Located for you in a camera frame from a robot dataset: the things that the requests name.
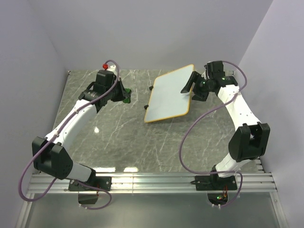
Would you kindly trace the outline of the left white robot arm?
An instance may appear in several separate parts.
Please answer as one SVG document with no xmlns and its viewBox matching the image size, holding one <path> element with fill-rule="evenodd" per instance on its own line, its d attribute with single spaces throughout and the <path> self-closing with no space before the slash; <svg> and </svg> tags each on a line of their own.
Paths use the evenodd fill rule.
<svg viewBox="0 0 304 228">
<path fill-rule="evenodd" d="M 79 181 L 85 191 L 97 186 L 96 171 L 74 162 L 68 151 L 75 137 L 108 101 L 130 103 L 131 90 L 125 89 L 114 65 L 99 70 L 96 80 L 84 90 L 70 113 L 44 138 L 36 137 L 32 142 L 33 165 L 59 180 Z"/>
</svg>

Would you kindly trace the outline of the yellow framed whiteboard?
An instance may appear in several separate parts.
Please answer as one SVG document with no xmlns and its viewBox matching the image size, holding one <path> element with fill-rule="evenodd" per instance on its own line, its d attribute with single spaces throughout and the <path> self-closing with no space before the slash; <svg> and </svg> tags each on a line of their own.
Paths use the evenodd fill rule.
<svg viewBox="0 0 304 228">
<path fill-rule="evenodd" d="M 190 64 L 156 77 L 144 117 L 145 123 L 184 116 L 190 109 L 190 93 L 181 90 L 194 71 Z"/>
</svg>

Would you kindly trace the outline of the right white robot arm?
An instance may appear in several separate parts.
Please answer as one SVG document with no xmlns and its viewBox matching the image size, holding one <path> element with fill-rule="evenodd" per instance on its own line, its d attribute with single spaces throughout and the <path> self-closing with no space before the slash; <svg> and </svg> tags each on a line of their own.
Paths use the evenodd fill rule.
<svg viewBox="0 0 304 228">
<path fill-rule="evenodd" d="M 237 190 L 235 175 L 242 166 L 261 157 L 266 152 L 270 126 L 261 123 L 245 102 L 233 75 L 224 71 L 225 61 L 212 61 L 205 65 L 205 72 L 193 71 L 181 93 L 192 91 L 192 99 L 206 101 L 214 93 L 222 102 L 232 119 L 235 132 L 228 143 L 228 154 L 214 165 L 211 172 L 197 172 L 192 181 L 196 190 Z"/>
</svg>

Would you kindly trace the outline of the green whiteboard eraser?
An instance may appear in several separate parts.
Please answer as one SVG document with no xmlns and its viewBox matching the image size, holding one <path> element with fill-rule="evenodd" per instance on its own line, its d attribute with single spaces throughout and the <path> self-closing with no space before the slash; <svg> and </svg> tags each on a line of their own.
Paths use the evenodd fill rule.
<svg viewBox="0 0 304 228">
<path fill-rule="evenodd" d="M 125 89 L 125 92 L 126 92 L 126 97 L 125 97 L 125 99 L 123 100 L 123 103 L 125 103 L 125 104 L 130 104 L 131 103 L 131 94 L 132 94 L 132 91 L 131 91 L 131 89 L 129 89 L 129 88 L 126 88 Z"/>
</svg>

